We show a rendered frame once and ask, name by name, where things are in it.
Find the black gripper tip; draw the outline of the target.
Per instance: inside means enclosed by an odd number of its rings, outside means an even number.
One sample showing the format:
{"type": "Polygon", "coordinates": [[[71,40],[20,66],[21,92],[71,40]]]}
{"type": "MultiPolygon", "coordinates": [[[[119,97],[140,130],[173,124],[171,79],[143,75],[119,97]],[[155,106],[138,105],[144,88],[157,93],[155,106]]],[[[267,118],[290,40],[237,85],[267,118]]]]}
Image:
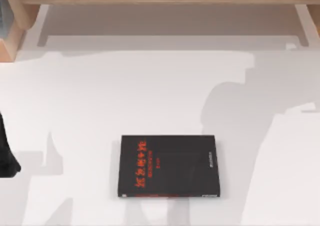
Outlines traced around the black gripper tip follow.
{"type": "Polygon", "coordinates": [[[3,116],[0,113],[0,178],[12,178],[20,172],[21,169],[21,165],[10,149],[3,116]]]}

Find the black book with red lettering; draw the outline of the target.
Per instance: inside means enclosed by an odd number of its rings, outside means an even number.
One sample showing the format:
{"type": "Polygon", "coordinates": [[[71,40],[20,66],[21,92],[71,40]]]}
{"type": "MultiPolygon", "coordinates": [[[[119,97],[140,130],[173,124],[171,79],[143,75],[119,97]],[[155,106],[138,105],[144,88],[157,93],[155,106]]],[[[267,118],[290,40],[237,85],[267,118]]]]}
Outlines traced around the black book with red lettering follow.
{"type": "Polygon", "coordinates": [[[124,135],[119,197],[219,197],[213,135],[124,135]]]}

